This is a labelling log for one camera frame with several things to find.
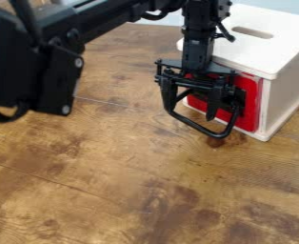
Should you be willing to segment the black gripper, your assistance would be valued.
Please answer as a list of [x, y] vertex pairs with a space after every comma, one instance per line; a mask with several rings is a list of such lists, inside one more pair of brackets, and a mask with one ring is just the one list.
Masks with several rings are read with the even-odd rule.
[[235, 95], [238, 73], [213, 61], [214, 40], [181, 40], [182, 58], [158, 59], [155, 82], [161, 86], [163, 105], [167, 112], [177, 108], [178, 90], [209, 95], [206, 119], [211, 121], [221, 108], [225, 95]]

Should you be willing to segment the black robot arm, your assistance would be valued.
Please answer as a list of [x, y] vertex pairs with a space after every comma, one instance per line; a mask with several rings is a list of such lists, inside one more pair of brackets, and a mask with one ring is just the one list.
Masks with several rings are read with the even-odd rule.
[[28, 111], [71, 113], [86, 45], [127, 22], [183, 11], [185, 71], [206, 70], [214, 41], [234, 39], [223, 25], [231, 0], [76, 0], [38, 9], [30, 0], [10, 2], [14, 11], [0, 8], [0, 123]]

